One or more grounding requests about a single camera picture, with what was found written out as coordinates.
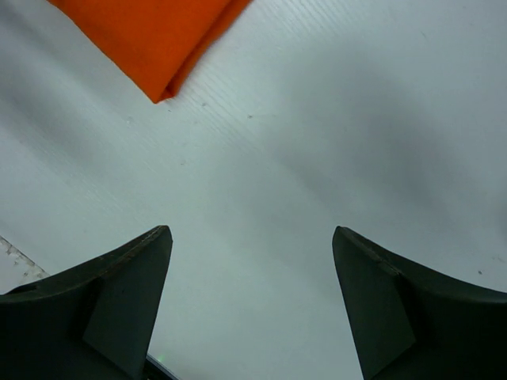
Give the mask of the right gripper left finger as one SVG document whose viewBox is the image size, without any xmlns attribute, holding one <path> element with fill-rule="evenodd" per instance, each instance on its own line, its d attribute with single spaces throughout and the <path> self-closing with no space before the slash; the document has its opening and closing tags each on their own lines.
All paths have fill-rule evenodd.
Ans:
<svg viewBox="0 0 507 380">
<path fill-rule="evenodd" d="M 1 297 L 3 379 L 171 379 L 148 353 L 173 239 L 132 241 Z"/>
</svg>

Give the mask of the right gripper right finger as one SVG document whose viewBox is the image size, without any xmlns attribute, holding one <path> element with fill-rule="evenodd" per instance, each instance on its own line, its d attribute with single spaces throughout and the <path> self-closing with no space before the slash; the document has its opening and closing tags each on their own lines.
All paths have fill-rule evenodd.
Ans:
<svg viewBox="0 0 507 380">
<path fill-rule="evenodd" d="M 506 294 L 339 226 L 334 263 L 365 379 L 504 379 Z"/>
</svg>

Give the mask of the orange t shirt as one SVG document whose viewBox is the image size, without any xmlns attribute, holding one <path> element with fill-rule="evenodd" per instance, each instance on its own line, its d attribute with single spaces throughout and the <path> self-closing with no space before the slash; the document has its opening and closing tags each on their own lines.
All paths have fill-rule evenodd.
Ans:
<svg viewBox="0 0 507 380">
<path fill-rule="evenodd" d="M 177 95 L 200 57 L 249 1 L 58 0 L 52 5 L 157 104 Z"/>
</svg>

